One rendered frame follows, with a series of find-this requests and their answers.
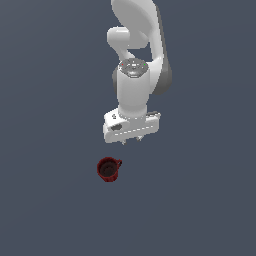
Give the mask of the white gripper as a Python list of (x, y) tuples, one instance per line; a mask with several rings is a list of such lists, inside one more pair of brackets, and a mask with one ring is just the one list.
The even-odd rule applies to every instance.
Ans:
[(145, 135), (158, 131), (160, 117), (161, 113), (157, 111), (136, 118), (124, 117), (114, 109), (104, 115), (104, 140), (106, 143), (121, 142), (122, 145), (131, 138), (141, 141)]

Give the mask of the dark red mug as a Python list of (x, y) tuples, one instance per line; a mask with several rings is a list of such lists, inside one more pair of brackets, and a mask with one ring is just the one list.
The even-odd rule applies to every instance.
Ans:
[(122, 165), (122, 160), (112, 157), (105, 157), (97, 164), (97, 174), (105, 182), (114, 182), (118, 178), (118, 171)]

